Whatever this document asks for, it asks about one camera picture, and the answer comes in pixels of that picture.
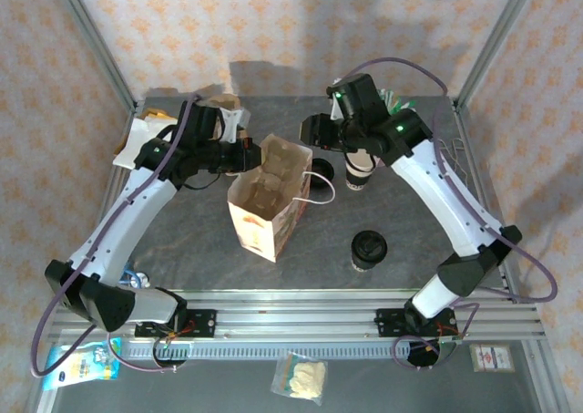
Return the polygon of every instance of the plastic bag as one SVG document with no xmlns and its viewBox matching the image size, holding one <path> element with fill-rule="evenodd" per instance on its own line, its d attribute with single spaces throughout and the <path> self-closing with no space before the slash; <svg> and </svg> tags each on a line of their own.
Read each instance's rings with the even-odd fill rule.
<svg viewBox="0 0 583 413">
<path fill-rule="evenodd" d="M 286 351 L 277 361 L 271 391 L 288 398 L 308 399 L 322 405 L 328 364 Z"/>
<path fill-rule="evenodd" d="M 121 353 L 121 338 L 112 338 L 111 346 Z M 55 363 L 70 346 L 54 346 L 48 353 L 47 365 Z M 107 340 L 82 345 L 61 366 L 43 380 L 43 390 L 50 390 L 94 379 L 118 379 L 119 362 L 107 348 Z"/>
</svg>

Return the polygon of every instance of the patterned wallpaper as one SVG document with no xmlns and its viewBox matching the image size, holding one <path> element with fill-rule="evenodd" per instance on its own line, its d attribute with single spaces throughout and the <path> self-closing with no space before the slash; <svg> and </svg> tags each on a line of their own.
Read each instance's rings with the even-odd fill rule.
<svg viewBox="0 0 583 413">
<path fill-rule="evenodd" d="M 489 198 L 556 276 L 539 308 L 573 411 L 583 408 L 583 0 L 529 0 L 471 100 Z M 524 293 L 547 280 L 519 260 Z"/>
<path fill-rule="evenodd" d="M 0 5 L 0 410 L 20 412 L 44 270 L 95 225 L 127 114 L 60 0 Z"/>
<path fill-rule="evenodd" d="M 156 88 L 321 95 L 380 56 L 422 63 L 455 95 L 506 1 L 85 0 L 136 98 Z M 438 91 L 405 66 L 371 71 L 400 94 Z"/>
</svg>

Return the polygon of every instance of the paper bag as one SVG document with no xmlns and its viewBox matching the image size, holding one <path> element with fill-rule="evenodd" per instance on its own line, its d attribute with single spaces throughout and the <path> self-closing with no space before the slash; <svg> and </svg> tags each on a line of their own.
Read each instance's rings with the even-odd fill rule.
<svg viewBox="0 0 583 413">
<path fill-rule="evenodd" d="M 275 135 L 262 143 L 265 161 L 240 174 L 227 194 L 240 244 L 272 262 L 290 238 L 310 193 L 312 150 Z"/>
</svg>

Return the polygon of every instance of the white rope handle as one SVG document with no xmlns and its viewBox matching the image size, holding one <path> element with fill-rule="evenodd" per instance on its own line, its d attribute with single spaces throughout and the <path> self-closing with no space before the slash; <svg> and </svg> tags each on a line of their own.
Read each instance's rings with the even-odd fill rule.
<svg viewBox="0 0 583 413">
<path fill-rule="evenodd" d="M 304 171 L 303 174 L 311 174 L 312 176 L 317 176 L 320 179 L 322 179 L 324 182 L 326 182 L 330 186 L 330 188 L 332 189 L 332 198 L 328 201 L 311 201 L 310 199 L 302 199 L 301 197 L 293 197 L 293 198 L 291 198 L 293 201 L 307 201 L 308 203 L 314 203 L 316 205 L 325 205 L 326 203 L 330 203 L 331 201 L 336 199 L 336 190 L 334 189 L 334 186 L 332 185 L 332 183 L 330 181 L 328 181 L 326 178 L 324 178 L 320 173 L 315 173 L 313 171 Z"/>
</svg>

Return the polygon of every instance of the marble surface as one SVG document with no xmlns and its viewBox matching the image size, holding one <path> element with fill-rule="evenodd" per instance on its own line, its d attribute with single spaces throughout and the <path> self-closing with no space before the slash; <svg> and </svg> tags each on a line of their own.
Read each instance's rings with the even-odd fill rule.
<svg viewBox="0 0 583 413">
<path fill-rule="evenodd" d="M 442 98 L 415 98 L 429 122 L 440 104 L 440 136 L 458 137 L 453 113 Z M 146 107 L 178 115 L 182 98 L 150 98 Z M 328 112 L 326 98 L 242 98 L 251 112 L 249 132 L 256 142 L 274 133 L 299 142 L 300 123 Z M 425 284 L 452 253 L 444 231 L 414 191 L 390 169 L 379 168 L 363 191 L 345 184 L 343 155 L 314 149 L 336 173 L 336 200 L 309 204 L 277 263 L 240 247 L 227 206 L 233 178 L 223 176 L 204 191 L 181 190 L 140 240 L 132 255 L 134 268 L 150 281 L 173 289 L 320 289 L 414 288 Z M 202 186 L 214 176 L 202 172 L 189 183 Z M 312 192 L 324 200 L 329 191 Z M 359 273 L 351 266 L 350 243 L 363 230 L 380 232 L 388 243 L 384 261 Z M 499 274 L 487 278 L 501 285 Z"/>
</svg>

